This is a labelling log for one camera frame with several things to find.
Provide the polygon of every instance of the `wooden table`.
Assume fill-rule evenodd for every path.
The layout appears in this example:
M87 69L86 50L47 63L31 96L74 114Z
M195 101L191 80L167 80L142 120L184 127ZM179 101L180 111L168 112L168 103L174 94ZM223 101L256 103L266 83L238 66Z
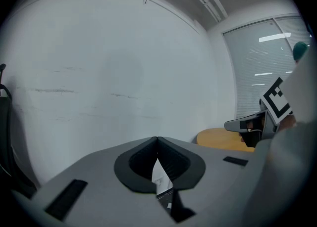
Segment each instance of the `wooden table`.
M247 147L240 139L237 132L225 129L207 129L198 133L197 144L218 149L254 151L254 148Z

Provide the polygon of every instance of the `teal object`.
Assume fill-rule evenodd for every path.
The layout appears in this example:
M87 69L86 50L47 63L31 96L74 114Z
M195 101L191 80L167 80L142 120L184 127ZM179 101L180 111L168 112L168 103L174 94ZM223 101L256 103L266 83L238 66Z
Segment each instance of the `teal object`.
M293 48L294 60L299 61L307 50L308 46L304 42L297 42Z

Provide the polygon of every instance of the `window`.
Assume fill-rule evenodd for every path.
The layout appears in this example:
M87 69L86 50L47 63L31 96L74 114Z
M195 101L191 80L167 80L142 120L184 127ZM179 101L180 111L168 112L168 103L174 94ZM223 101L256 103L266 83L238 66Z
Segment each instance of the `window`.
M293 71L292 49L310 34L299 16L279 17L224 33L231 54L237 89L237 118L260 110L261 93L279 75Z

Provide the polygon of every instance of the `fluorescent light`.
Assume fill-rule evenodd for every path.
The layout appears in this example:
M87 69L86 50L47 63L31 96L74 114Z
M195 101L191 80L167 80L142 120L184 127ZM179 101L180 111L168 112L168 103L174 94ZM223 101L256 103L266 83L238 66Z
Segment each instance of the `fluorescent light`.
M276 40L276 39L281 39L281 38L286 38L286 37L291 37L291 35L292 35L292 33L265 36L265 37L259 38L259 43L271 41L271 40Z
M273 72L254 74L254 76L271 75Z

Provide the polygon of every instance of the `white wall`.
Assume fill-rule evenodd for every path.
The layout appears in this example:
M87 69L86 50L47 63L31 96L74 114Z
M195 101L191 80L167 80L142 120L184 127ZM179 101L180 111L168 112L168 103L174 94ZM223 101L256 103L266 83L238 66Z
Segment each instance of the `white wall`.
M12 143L24 143L16 154L40 184L91 152L148 136L191 141L216 123L207 36L152 2L39 0L1 30L0 62Z
M217 99L219 101L217 102L216 127L223 127L226 121L235 119L236 108L234 71L222 33L252 21L288 13L298 13L291 0L272 0L237 11L208 30L217 68Z

